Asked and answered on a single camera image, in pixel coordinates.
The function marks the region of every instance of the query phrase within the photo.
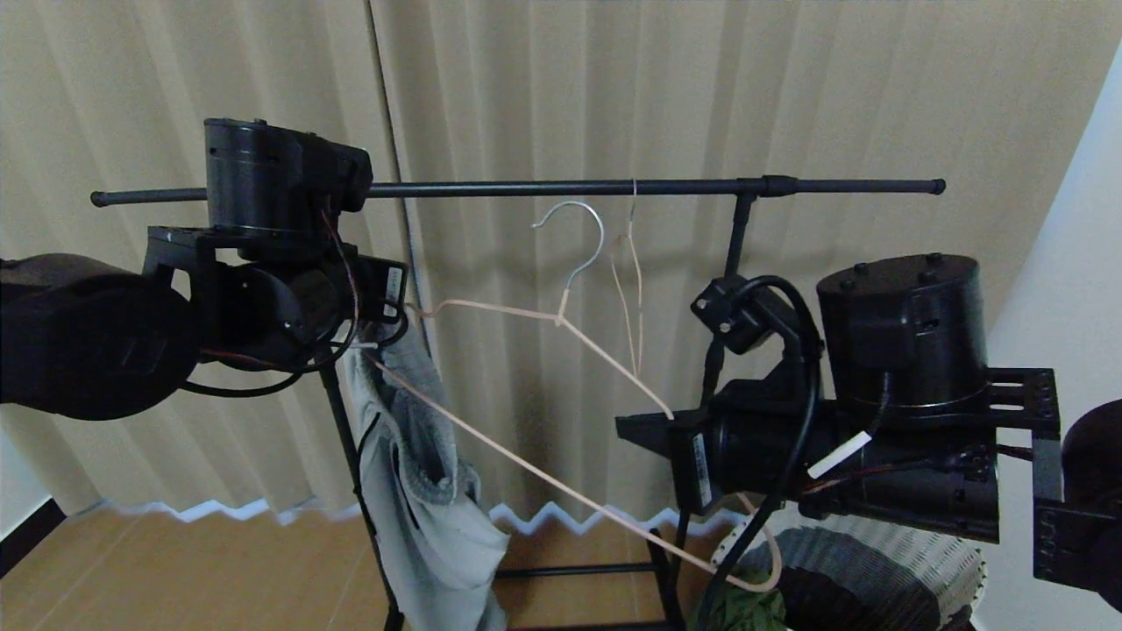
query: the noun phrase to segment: black clothes rack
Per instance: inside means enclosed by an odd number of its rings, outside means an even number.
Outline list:
[[[511,196],[592,196],[592,195],[733,195],[736,204],[733,211],[733,226],[729,234],[728,254],[725,258],[724,275],[736,274],[741,266],[744,249],[744,235],[748,225],[752,204],[760,198],[780,198],[795,193],[927,193],[938,195],[946,189],[942,180],[799,180],[787,175],[764,175],[762,177],[736,180],[583,180],[583,181],[542,181],[542,182],[427,182],[427,183],[376,183],[370,186],[369,199],[406,199],[406,198],[511,198]],[[154,191],[94,192],[90,201],[96,207],[113,204],[205,201],[206,189],[166,189]],[[725,364],[725,349],[714,338],[705,356],[705,372],[701,381],[701,404],[714,395],[720,371]],[[370,519],[360,488],[361,473],[359,470],[359,454],[355,436],[350,429],[347,410],[343,406],[339,390],[339,376],[334,365],[320,371],[320,377],[328,392],[331,412],[339,430],[347,466],[351,481],[355,483],[355,495],[358,497],[374,546],[378,570],[385,583],[386,596],[389,601],[389,613],[384,624],[385,631],[401,631],[405,616],[397,607],[394,592],[386,580],[381,558],[378,554],[378,542],[374,521]],[[678,523],[675,545],[686,545],[686,531],[689,525],[689,514],[684,513]],[[651,531],[661,536],[657,530]],[[616,574],[651,571],[659,586],[665,619],[656,622],[636,622],[617,624],[594,624],[582,627],[552,627],[550,631],[608,631],[608,630],[670,630],[684,631],[686,622],[678,602],[678,573],[681,567],[678,557],[668,555],[657,546],[647,542],[650,563],[588,565],[567,567],[539,567],[525,569],[505,569],[496,574],[500,580],[519,579],[539,576],[571,576],[589,574]]]

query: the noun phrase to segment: white woven basket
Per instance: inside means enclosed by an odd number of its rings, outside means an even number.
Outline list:
[[[803,518],[793,505],[773,514],[767,527],[779,539],[784,569],[824,575],[854,594],[879,621],[876,631],[953,628],[977,610],[985,593],[982,550],[957,537],[852,515],[817,521]],[[724,557],[742,528],[721,542],[715,560]],[[769,570],[763,537],[753,541],[741,563]]]

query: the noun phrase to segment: curtain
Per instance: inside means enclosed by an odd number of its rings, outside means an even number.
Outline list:
[[[94,189],[201,186],[205,117],[266,118],[365,147],[376,179],[946,177],[929,195],[797,195],[753,210],[741,273],[811,301],[863,259],[942,250],[982,263],[997,314],[1059,186],[1122,34],[1101,2],[265,2],[12,0],[2,8],[6,258],[73,252],[138,269],[148,225],[202,204],[94,209]],[[558,199],[368,202],[342,225],[410,259],[422,303],[552,311],[596,232]],[[588,199],[625,227],[631,200]],[[642,198],[643,379],[696,405],[705,329],[690,299],[721,269],[732,200]],[[605,257],[570,319],[625,365]],[[616,250],[632,314],[636,276]],[[449,310],[425,323],[452,408],[591,497],[636,515],[672,503],[669,467],[615,438],[654,406],[549,323]],[[730,360],[758,376],[778,346]],[[195,378],[260,385],[223,368]],[[21,408],[0,422],[66,511],[101,497],[186,509],[264,496],[350,503],[316,379],[237,402],[178,393],[88,423]],[[528,516],[577,506],[469,437],[486,499]]]

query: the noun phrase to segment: laundry basket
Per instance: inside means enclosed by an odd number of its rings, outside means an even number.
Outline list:
[[[856,516],[817,521],[793,506],[767,525],[783,555],[778,588],[793,631],[962,631],[985,592],[982,550],[957,537]],[[741,565],[770,570],[762,537]]]

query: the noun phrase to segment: black baseboard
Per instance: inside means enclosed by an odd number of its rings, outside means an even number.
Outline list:
[[[16,564],[24,560],[40,541],[47,538],[58,527],[66,515],[54,500],[47,500],[24,523],[16,527],[8,537],[0,541],[0,578]]]

